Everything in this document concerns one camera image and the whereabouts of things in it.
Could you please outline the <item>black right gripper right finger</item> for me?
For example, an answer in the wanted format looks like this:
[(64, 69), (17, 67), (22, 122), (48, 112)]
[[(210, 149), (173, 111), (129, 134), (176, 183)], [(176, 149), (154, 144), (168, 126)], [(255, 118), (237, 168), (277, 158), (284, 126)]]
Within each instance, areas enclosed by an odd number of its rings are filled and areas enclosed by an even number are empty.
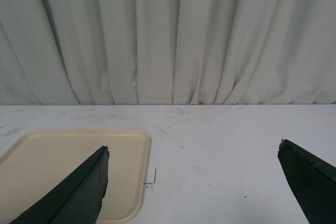
[(335, 167), (287, 139), (278, 159), (308, 222), (335, 223)]

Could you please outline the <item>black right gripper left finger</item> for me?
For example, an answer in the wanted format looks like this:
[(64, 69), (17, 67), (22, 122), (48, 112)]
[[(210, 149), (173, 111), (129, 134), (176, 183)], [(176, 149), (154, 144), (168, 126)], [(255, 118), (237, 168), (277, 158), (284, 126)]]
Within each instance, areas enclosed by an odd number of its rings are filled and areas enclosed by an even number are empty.
[(109, 149), (100, 147), (11, 223), (96, 223), (108, 185)]

